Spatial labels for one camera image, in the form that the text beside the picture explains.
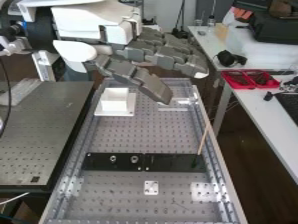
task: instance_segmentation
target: red container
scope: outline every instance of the red container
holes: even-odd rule
[[[261,70],[245,70],[245,75],[252,79],[257,88],[276,89],[280,87],[280,82],[272,77],[272,75]]]
[[[233,89],[256,88],[255,81],[249,78],[244,71],[223,71],[221,75]]]

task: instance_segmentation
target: floor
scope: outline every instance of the floor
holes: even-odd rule
[[[31,56],[5,57],[3,61],[13,81],[38,77]],[[159,68],[151,71],[166,77],[181,77],[179,72]],[[208,102],[211,83],[205,83],[207,80],[193,82]],[[227,113],[219,142],[249,223],[298,224],[298,186],[240,105]]]

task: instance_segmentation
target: black metal bracket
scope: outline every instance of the black metal bracket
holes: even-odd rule
[[[134,172],[207,172],[196,154],[87,153],[83,170]]]

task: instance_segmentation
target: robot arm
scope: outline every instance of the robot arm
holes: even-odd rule
[[[195,78],[208,75],[204,55],[172,35],[143,28],[139,9],[116,0],[23,0],[18,5],[22,16],[21,19],[15,16],[10,24],[22,24],[23,32],[15,39],[26,38],[31,51],[59,53],[74,70],[98,69],[119,82],[139,86],[158,102],[170,104],[172,90],[158,76],[128,61],[151,62]],[[26,44],[11,53],[25,50],[29,50]]]

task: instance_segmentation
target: small white cube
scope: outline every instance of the small white cube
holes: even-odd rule
[[[103,111],[128,111],[128,88],[107,88],[100,103]]]
[[[144,194],[159,195],[159,181],[147,180],[144,182]]]

